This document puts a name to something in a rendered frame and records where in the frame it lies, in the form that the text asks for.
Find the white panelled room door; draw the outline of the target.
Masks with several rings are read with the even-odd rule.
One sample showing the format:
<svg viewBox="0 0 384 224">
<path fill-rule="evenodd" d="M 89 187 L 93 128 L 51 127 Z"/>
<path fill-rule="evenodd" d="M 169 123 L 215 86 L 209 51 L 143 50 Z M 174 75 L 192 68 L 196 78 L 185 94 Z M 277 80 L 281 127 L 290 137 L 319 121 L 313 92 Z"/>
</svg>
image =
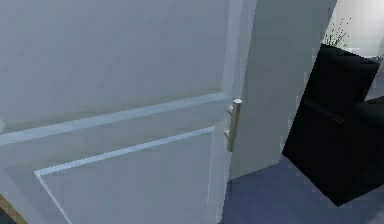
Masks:
<svg viewBox="0 0 384 224">
<path fill-rule="evenodd" d="M 0 0 L 14 224 L 220 224 L 257 0 Z"/>
</svg>

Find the thin-leaved green house plant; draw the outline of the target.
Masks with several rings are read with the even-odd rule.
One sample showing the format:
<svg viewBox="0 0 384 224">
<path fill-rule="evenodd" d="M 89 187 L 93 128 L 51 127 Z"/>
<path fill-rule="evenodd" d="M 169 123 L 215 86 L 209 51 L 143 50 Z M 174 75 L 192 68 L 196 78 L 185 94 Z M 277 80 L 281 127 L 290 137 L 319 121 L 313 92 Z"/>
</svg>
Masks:
<svg viewBox="0 0 384 224">
<path fill-rule="evenodd" d="M 350 24 L 352 18 L 341 18 L 329 24 L 322 43 L 332 47 L 346 48 L 348 46 L 347 39 L 350 37 L 346 31 L 346 26 Z"/>
</svg>

